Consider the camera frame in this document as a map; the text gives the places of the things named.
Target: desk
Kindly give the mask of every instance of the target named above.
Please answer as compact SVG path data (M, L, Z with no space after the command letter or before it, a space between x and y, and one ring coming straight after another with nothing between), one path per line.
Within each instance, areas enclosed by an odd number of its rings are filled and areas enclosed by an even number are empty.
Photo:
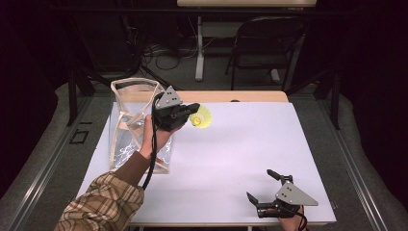
M173 137L167 174L154 174L134 226L267 226L246 198L274 199L280 182L273 169L319 202L306 207L310 224L335 222L333 210L292 103L280 91L179 91L190 104L213 114L206 129L186 124ZM239 103L228 103L237 99ZM109 120L89 164L79 194L109 170Z
M234 8L311 8L316 5L317 0L177 0L177 6L179 7L191 7L191 8L205 8L205 7L234 7ZM223 37L233 37L240 24L237 23L224 23L221 25L222 30L227 32L223 34ZM203 53L203 36L211 36L211 34L203 34L203 22L201 16L198 17L197 22L197 66L195 70L195 80L203 80L204 71L204 53Z

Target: cable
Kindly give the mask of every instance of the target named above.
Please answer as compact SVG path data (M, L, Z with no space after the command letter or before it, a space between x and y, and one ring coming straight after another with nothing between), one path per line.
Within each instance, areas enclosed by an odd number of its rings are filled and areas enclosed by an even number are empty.
M304 206L301 205L300 207L302 208L302 211L303 211L303 213L304 213ZM282 210L285 210L285 211L288 212L288 213L293 214L294 216L298 215L298 216L301 217L299 226L297 227L297 230L298 230L298 231L302 231L302 230L304 230L304 229L306 228L306 226L307 226L306 216L304 216L303 214L301 214L301 213L299 213L299 212L291 211L291 210L289 210L289 209L287 209L287 208L285 208L285 207L283 207L283 206L281 207L281 209L282 209Z
M169 68L160 67L159 64L158 64L158 62L159 62L159 57L162 57L162 56L164 56L164 55L167 55L168 57L174 57L175 59L177 59L176 64L175 64L174 66L169 67ZM158 68L161 69L161 70L171 70L171 69L174 69L175 67L178 66L179 63L180 63L180 56L179 56L176 52L174 52L174 53L169 53L169 54L160 54L160 55L158 55L158 56L156 57L156 61L155 61L156 67L158 67Z
M156 102L159 100L159 97L161 97L163 94L157 94L154 99L153 99L153 103L152 103L152 111L155 110L154 106L156 105ZM154 114L152 112L152 129L153 129L153 136L152 136L152 157L150 159L150 167L149 170L147 172L147 176L146 179L144 180L143 183L143 189L146 190L147 185L150 182L150 179L153 175L153 170L154 170L154 166L156 165L156 158L157 158L157 137L156 137L156 131L157 128L159 126L156 126L156 120L154 119Z

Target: human arm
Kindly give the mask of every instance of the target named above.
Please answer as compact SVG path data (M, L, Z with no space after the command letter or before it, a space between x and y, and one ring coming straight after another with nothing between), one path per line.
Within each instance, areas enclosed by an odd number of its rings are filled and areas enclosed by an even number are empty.
M156 132L158 150L176 130ZM138 183L150 164L152 136L153 125L148 115L140 152L135 152L117 171L107 172L92 181L87 192L65 208L55 230L124 229L143 203L144 190Z

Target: table leg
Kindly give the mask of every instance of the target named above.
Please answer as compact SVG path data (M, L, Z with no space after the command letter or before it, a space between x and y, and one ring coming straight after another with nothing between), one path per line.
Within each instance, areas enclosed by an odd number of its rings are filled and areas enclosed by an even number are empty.
M204 72L204 55L203 55L203 28L201 16L198 17L197 22L197 36L198 36L198 55L197 55L197 67L195 70L195 81L203 81L203 72Z

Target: black cable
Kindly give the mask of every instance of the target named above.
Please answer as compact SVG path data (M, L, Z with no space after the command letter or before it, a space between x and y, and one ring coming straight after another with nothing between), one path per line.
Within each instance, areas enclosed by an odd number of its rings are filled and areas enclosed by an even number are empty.
M297 227L297 230L298 231L302 231L302 230L304 230L305 228L306 228L306 226L307 226L307 219L306 219L306 216L304 216L303 214L301 214L301 213L299 213L299 212L294 212L294 211L291 211L291 210L289 210L289 209L287 209L287 208L285 208L285 207L281 207L281 209L282 210L285 210L286 212L288 212L288 213L291 213L291 214L293 214L293 215L298 215L298 216L300 216L302 219L300 220L300 223L299 223L299 226Z
M153 114L153 110L154 110L154 106L156 105L156 102L159 100L159 97L162 96L162 94L157 94L154 99L153 99L153 103L152 103L152 129L153 129L153 136L152 136L152 156L150 159L150 167L149 170L147 172L147 176L146 179L144 180L143 183L143 189L146 190L147 185L150 182L150 179L153 175L153 170L154 170L154 166L156 165L156 158L157 158L157 137L156 137L156 131L157 128L159 126L156 126L156 120L154 118L154 114Z
M189 58L189 57L192 57L192 55L190 55L190 53L191 53L191 51L193 51L194 50L194 53L197 51L197 49L198 49L198 47L197 47L197 42L195 43L195 44L193 44L191 47L190 47L190 49L185 53L185 54L179 54L179 57L181 57L181 58Z
M163 56L175 58L175 59L177 59L177 63L176 63L174 66L171 66L171 67L168 67L168 68L160 67L160 66L159 66L159 58L160 58L160 57L163 57ZM177 54L176 52L170 52L170 53L168 53L168 54L166 54L166 53L164 53L164 54L159 54L159 55L156 56L156 61L155 61L156 67L158 67L158 68L161 69L161 70L171 70L171 69L174 69L174 68L176 68L176 67L179 65L179 63L180 63L180 56L179 56L179 54Z
M144 49L144 53L143 53L143 58L144 58L144 62L146 63L146 64L150 64L150 62L153 60L153 49L152 49L152 47L151 47L151 45L150 44L147 44L146 45L146 47L145 47L145 49Z

